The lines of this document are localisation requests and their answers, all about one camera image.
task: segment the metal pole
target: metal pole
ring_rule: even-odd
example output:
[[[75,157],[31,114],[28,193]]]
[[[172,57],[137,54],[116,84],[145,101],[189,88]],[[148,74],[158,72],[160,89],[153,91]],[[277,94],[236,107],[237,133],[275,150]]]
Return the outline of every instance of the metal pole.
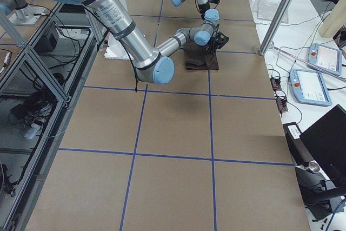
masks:
[[[9,34],[9,36],[16,42],[18,47],[25,47],[26,41],[20,35],[18,30],[12,25],[10,20],[0,12],[0,25],[5,29],[5,31]]]
[[[266,51],[268,50],[269,44],[271,43],[277,29],[279,28],[282,17],[284,13],[286,12],[288,6],[290,5],[291,1],[292,0],[281,0],[281,3],[279,7],[277,8],[277,11],[274,15],[274,18],[271,21],[268,32],[263,39],[261,48],[259,50],[260,55],[264,55]]]

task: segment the blue tape grid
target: blue tape grid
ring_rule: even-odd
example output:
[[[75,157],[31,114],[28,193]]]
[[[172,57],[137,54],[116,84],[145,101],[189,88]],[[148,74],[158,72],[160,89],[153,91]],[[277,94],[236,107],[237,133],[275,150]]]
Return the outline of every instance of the blue tape grid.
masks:
[[[95,154],[118,154],[134,156],[134,153],[127,151],[111,151],[111,150],[94,150],[94,149],[79,149],[79,148],[59,148],[60,151],[76,151],[80,153],[95,153]],[[167,154],[146,154],[136,153],[136,156],[142,157],[157,157],[157,158],[169,158],[169,159],[181,159],[181,160],[193,160],[193,161],[214,161],[214,162],[228,162],[228,163],[245,163],[245,164],[260,164],[260,165],[273,165],[273,166],[294,166],[293,163],[283,162],[262,162],[262,161],[246,161],[246,160],[232,160],[232,159],[220,159],[220,158],[203,158],[193,156],[179,156],[179,155],[167,155]]]
[[[215,190],[215,164],[214,164],[214,137],[212,134],[212,105],[211,105],[211,79],[208,70],[208,89],[209,89],[209,122],[210,122],[210,148],[211,148],[211,174],[212,174],[212,202],[214,207],[214,231],[217,231],[216,215],[216,190]]]
[[[145,100],[147,99],[147,89],[148,89],[148,84],[145,87],[145,93],[144,93],[144,97],[143,97],[141,117],[139,118],[138,131],[137,131],[137,136],[136,136],[136,143],[135,143],[134,153],[133,153],[133,156],[132,156],[132,163],[131,163],[131,169],[130,169],[130,174],[129,174],[128,186],[127,186],[127,189],[126,189],[126,195],[125,195],[125,201],[124,201],[124,207],[123,207],[123,214],[121,216],[121,222],[120,222],[120,228],[119,228],[120,231],[123,230],[123,226],[124,226],[126,206],[127,206],[127,203],[128,203],[128,197],[129,197],[131,180],[132,180],[132,173],[134,171],[134,165],[135,165],[135,158],[136,158],[136,151],[137,151],[139,134],[141,132],[142,118],[143,118],[144,107],[145,107]]]
[[[165,17],[165,18],[182,18],[182,19],[200,19],[200,18],[194,18],[194,17],[162,16],[163,3],[164,3],[164,0],[161,1],[161,8],[160,8],[160,13],[159,13],[158,22],[157,22],[158,25],[159,25],[162,17]],[[241,19],[225,19],[225,20],[226,21],[253,22],[253,21],[250,21],[250,20],[241,20]],[[154,46],[156,46],[156,41],[157,41],[157,34],[155,36]],[[220,51],[220,52],[240,53],[240,54],[255,54],[254,52],[241,52],[241,51]],[[131,180],[132,180],[133,169],[134,169],[134,166],[135,166],[135,158],[136,158],[136,156],[163,157],[163,158],[182,159],[182,160],[204,160],[204,161],[210,161],[211,162],[211,173],[212,173],[212,196],[213,196],[213,211],[214,211],[214,231],[217,231],[215,161],[217,161],[217,162],[229,162],[229,163],[264,164],[264,165],[275,165],[275,166],[293,166],[293,164],[290,164],[290,163],[244,161],[244,160],[228,160],[228,159],[216,159],[216,158],[214,158],[214,138],[213,138],[213,126],[212,126],[212,97],[213,96],[232,97],[232,98],[252,98],[252,99],[262,99],[262,100],[275,100],[275,99],[274,98],[264,98],[264,97],[249,97],[249,96],[216,95],[216,94],[212,94],[211,93],[211,76],[210,76],[210,72],[209,71],[208,71],[208,85],[209,85],[208,86],[209,87],[209,93],[208,94],[179,93],[179,92],[175,93],[175,92],[169,92],[169,91],[148,90],[148,84],[146,85],[145,90],[138,90],[138,91],[144,92],[144,97],[143,97],[141,116],[140,116],[139,123],[138,123],[138,130],[137,130],[136,142],[135,142],[135,147],[134,147],[134,152],[133,153],[127,153],[127,152],[121,152],[121,151],[107,151],[107,150],[87,150],[87,149],[59,148],[59,150],[63,150],[63,151],[80,151],[80,152],[89,152],[89,153],[106,153],[106,154],[120,154],[120,155],[132,156],[132,163],[131,163],[131,168],[130,168],[130,173],[129,173],[127,191],[126,191],[126,195],[125,195],[125,201],[124,201],[123,213],[122,213],[122,218],[121,218],[121,224],[120,224],[120,227],[119,227],[119,231],[123,230],[125,214],[126,214],[126,207],[127,207],[127,201],[128,201],[128,197],[129,197],[129,191],[130,191],[130,187],[131,187]],[[85,86],[85,88],[135,91],[134,89],[107,88],[107,87],[96,87],[96,86]],[[168,93],[168,94],[183,94],[183,95],[202,95],[202,96],[208,96],[209,97],[211,158],[137,153],[137,146],[138,146],[139,135],[140,135],[140,132],[141,132],[142,119],[143,119],[143,114],[144,114],[145,101],[147,99],[147,93]]]

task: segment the brown cloth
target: brown cloth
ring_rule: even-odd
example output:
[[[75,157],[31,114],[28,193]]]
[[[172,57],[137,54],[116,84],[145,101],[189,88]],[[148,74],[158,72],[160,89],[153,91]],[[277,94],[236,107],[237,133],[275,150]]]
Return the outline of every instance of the brown cloth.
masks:
[[[208,53],[206,47],[189,42],[184,45],[186,70],[218,70],[216,53]]]

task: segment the metal frame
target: metal frame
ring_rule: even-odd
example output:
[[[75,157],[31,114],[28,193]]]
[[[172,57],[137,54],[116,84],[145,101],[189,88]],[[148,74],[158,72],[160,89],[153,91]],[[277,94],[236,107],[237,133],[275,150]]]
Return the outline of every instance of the metal frame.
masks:
[[[263,39],[261,48],[259,49],[260,55],[264,55],[267,52],[269,45],[271,44],[271,41],[275,36],[275,33],[280,26],[281,20],[291,2],[292,0],[281,0],[280,5],[277,8],[277,11],[274,15],[274,18],[270,23],[269,29]]]
[[[73,111],[71,106],[75,106],[78,100],[86,80],[86,75],[96,57],[97,43],[103,39],[103,33],[105,30],[101,28],[100,23],[95,18],[90,16],[89,22],[92,30],[88,39],[86,39],[86,44],[81,51],[79,59],[76,60],[76,63],[74,64],[70,78],[63,88],[54,78],[52,72],[44,63],[44,60],[33,48],[43,35],[44,30],[51,25],[56,12],[58,12],[62,6],[63,4],[57,4],[54,7],[49,17],[43,21],[41,26],[28,41],[20,35],[9,19],[0,13],[0,25],[15,41],[16,45],[21,48],[21,51],[9,70],[0,79],[0,94],[9,91],[6,90],[6,88],[10,85],[11,81],[15,80],[20,67],[26,63],[57,99],[56,108],[47,121],[46,129],[43,134],[44,136],[38,139],[38,143],[36,143],[37,149],[28,164],[21,182],[16,187],[17,195],[11,201],[11,207],[7,206],[8,210],[2,211],[3,208],[1,210],[2,217],[0,217],[0,227],[3,225],[2,228],[4,228],[4,230],[8,230],[12,227],[15,228],[15,230],[24,230],[25,224],[29,219],[43,185],[43,182],[40,182],[41,179],[36,176],[36,173],[48,173],[58,149],[59,141],[63,137],[62,132],[64,131],[64,128],[67,127],[69,118],[71,117]],[[57,135],[57,137],[50,138],[50,135]],[[27,156],[29,151],[0,148],[0,153]]]

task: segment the power strip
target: power strip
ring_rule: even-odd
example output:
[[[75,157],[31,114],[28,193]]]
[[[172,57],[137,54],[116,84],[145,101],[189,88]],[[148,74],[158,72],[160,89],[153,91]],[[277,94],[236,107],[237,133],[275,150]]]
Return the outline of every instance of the power strip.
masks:
[[[278,90],[282,90],[281,88],[281,81],[278,78],[270,78],[270,83],[271,83],[271,87],[273,89],[273,91],[278,91]]]
[[[288,112],[287,101],[285,101],[281,97],[276,97],[275,101],[280,114]]]

